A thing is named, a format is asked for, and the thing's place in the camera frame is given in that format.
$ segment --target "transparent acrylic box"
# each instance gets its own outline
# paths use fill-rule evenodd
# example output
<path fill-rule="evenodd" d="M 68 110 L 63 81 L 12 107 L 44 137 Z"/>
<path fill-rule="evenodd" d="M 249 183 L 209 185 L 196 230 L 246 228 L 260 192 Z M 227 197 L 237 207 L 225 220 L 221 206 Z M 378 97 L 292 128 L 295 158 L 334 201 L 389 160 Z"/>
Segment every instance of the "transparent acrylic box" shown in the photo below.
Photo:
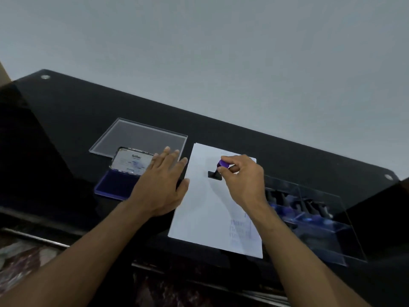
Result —
<path fill-rule="evenodd" d="M 318 257 L 345 266 L 346 258 L 367 261 L 339 196 L 264 178 L 270 206 Z"/>
<path fill-rule="evenodd" d="M 180 150 L 181 155 L 186 140 L 187 135 L 118 118 L 89 151 L 113 158 L 120 147 L 154 154 L 169 146 L 173 151 Z"/>

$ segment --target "forearm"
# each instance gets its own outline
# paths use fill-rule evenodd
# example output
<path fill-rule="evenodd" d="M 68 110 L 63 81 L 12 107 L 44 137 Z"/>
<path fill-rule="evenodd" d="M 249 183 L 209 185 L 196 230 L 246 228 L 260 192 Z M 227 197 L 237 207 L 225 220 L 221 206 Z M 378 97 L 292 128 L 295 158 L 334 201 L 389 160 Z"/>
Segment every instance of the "forearm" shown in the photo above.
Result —
<path fill-rule="evenodd" d="M 282 222 L 266 202 L 247 211 L 292 306 L 369 306 Z"/>
<path fill-rule="evenodd" d="M 120 203 L 92 231 L 7 292 L 1 306 L 86 306 L 112 263 L 147 221 L 142 211 Z"/>

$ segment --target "person's right hand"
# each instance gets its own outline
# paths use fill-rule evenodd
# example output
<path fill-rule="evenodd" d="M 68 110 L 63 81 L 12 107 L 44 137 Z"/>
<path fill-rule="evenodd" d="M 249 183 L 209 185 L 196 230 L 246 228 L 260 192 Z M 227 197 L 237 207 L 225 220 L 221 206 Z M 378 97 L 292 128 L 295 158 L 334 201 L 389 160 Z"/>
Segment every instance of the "person's right hand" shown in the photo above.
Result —
<path fill-rule="evenodd" d="M 267 203 L 264 190 L 264 170 L 247 155 L 222 156 L 222 160 L 234 166 L 218 167 L 226 180 L 232 199 L 248 211 L 254 205 Z"/>

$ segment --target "white paper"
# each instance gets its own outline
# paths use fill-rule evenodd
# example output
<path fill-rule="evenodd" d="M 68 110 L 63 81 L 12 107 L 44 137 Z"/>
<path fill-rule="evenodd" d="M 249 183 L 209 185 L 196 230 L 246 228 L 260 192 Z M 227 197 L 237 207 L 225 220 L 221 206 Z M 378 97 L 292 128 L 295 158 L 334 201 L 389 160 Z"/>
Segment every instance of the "white paper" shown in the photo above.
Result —
<path fill-rule="evenodd" d="M 248 215 L 231 198 L 224 179 L 207 177 L 208 171 L 216 170 L 222 155 L 237 154 L 194 144 L 185 175 L 190 179 L 189 190 L 175 211 L 168 236 L 263 258 L 260 235 Z"/>

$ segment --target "purple stamp knob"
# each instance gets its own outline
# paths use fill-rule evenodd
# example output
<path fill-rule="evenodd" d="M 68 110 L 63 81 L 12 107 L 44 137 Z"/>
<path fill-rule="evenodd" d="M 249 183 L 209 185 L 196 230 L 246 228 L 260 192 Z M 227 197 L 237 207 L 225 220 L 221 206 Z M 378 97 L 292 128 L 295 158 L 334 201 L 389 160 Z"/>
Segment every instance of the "purple stamp knob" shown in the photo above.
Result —
<path fill-rule="evenodd" d="M 230 164 L 225 162 L 224 160 L 220 160 L 219 163 L 217 164 L 217 167 L 220 167 L 220 166 L 228 168 Z"/>

